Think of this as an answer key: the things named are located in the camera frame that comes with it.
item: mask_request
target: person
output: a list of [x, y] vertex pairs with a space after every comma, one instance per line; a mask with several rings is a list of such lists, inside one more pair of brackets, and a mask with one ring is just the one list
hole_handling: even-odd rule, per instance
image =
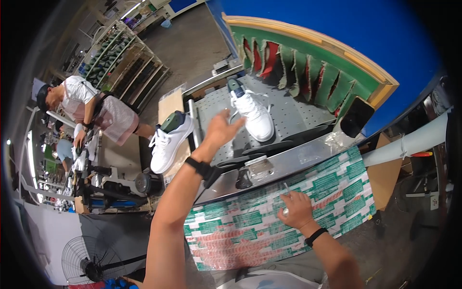
[[88, 130], [96, 125], [119, 146], [135, 133], [151, 140], [155, 129], [140, 123], [138, 115], [123, 101], [105, 95], [95, 89], [83, 77], [73, 75], [57, 87], [44, 85], [37, 94], [37, 106], [41, 111], [54, 111], [61, 105], [76, 123], [85, 128], [75, 137], [75, 145], [82, 146]]
[[56, 145], [56, 153], [58, 154], [58, 158], [60, 159], [64, 171], [69, 173], [73, 163], [73, 155], [72, 155], [72, 143], [65, 139], [60, 139]]
[[[235, 123], [228, 124], [228, 117], [229, 110], [223, 110], [210, 121], [204, 141], [191, 153], [192, 159], [210, 163], [218, 149], [233, 139], [239, 128], [244, 125], [245, 119], [240, 118]], [[201, 180], [202, 176], [196, 172], [196, 169], [185, 163], [165, 189], [151, 222], [143, 289], [186, 288], [183, 224], [194, 204]], [[297, 228], [306, 238], [319, 231], [321, 227], [313, 219], [311, 201], [306, 194], [291, 191], [288, 195], [281, 195], [281, 198], [289, 209], [287, 216], [283, 215], [282, 208], [278, 212], [278, 217], [283, 223]], [[322, 230], [319, 232], [321, 234], [312, 242], [312, 251], [285, 261], [293, 258], [301, 259], [314, 251], [327, 273], [332, 289], [361, 288], [363, 283], [354, 257], [329, 233]], [[223, 288], [314, 289], [319, 287], [319, 283], [297, 274], [279, 271], [278, 266], [275, 268], [276, 270], [271, 271], [252, 271], [229, 287]]]

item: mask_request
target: shoelace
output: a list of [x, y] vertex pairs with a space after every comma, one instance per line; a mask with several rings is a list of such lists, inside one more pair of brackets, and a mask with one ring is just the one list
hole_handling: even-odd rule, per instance
[[[263, 104], [261, 104], [261, 107], [256, 104], [258, 102], [257, 99], [253, 98], [251, 95], [262, 95], [265, 97], [268, 97], [268, 95], [264, 93], [255, 93], [251, 91], [250, 89], [245, 90], [246, 94], [250, 94], [250, 97], [245, 98], [245, 102], [242, 104], [236, 104], [236, 100], [234, 98], [231, 98], [231, 106], [236, 108], [236, 111], [233, 113], [233, 115], [230, 117], [230, 122], [231, 119], [239, 112], [243, 117], [247, 117], [249, 121], [257, 119], [261, 115], [261, 108], [264, 107]], [[271, 110], [271, 105], [268, 105], [267, 111], [270, 112]]]
[[149, 142], [148, 147], [152, 148], [154, 146], [154, 148], [152, 149], [152, 155], [154, 155], [154, 153], [164, 155], [165, 150], [163, 148], [166, 147], [169, 144], [169, 142], [170, 137], [168, 134], [164, 132], [159, 133], [159, 131], [156, 131], [151, 141]]

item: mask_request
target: cable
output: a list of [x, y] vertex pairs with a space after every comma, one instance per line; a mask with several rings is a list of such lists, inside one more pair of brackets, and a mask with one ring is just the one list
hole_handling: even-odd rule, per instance
[[197, 200], [199, 200], [199, 198], [202, 196], [205, 190], [206, 189], [203, 189], [202, 192], [197, 196], [197, 198], [194, 200], [193, 206], [196, 204]]

